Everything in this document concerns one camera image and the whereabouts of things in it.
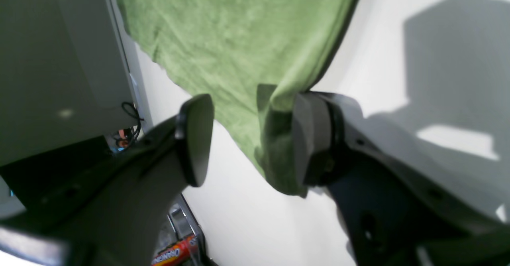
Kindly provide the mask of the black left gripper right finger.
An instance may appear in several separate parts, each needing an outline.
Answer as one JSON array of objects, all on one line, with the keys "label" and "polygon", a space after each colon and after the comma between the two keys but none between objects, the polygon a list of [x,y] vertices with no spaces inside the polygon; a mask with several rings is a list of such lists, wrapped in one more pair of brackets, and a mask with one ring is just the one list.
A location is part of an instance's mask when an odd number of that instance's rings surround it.
[{"label": "black left gripper right finger", "polygon": [[325,187],[359,266],[508,266],[509,226],[384,153],[348,120],[349,97],[295,95],[295,178]]}]

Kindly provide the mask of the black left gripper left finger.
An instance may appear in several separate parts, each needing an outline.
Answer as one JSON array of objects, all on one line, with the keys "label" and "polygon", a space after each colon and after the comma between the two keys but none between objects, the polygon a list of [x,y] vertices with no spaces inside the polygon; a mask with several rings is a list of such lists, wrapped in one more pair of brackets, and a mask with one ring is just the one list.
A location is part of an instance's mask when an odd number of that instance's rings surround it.
[{"label": "black left gripper left finger", "polygon": [[211,95],[182,104],[127,150],[29,190],[1,219],[1,251],[44,266],[147,266],[173,200],[204,184],[214,122]]}]

